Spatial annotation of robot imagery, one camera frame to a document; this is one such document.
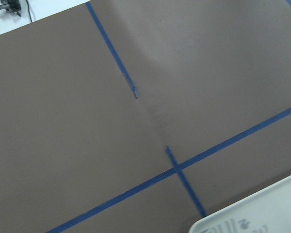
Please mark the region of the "white plastic tray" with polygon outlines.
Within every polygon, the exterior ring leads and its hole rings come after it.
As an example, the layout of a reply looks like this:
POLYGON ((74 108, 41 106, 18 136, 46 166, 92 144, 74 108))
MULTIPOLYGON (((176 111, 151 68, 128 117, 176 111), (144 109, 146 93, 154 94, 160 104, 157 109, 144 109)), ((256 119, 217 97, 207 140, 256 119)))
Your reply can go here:
POLYGON ((192 225, 191 233, 291 233, 291 175, 192 225))

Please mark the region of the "black tripod stick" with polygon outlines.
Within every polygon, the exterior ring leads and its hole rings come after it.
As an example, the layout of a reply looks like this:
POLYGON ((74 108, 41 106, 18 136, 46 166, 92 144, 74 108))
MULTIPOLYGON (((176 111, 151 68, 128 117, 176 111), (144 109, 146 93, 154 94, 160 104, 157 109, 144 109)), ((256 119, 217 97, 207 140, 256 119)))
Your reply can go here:
POLYGON ((35 21, 29 0, 0 0, 0 12, 18 17, 26 16, 30 23, 35 21))

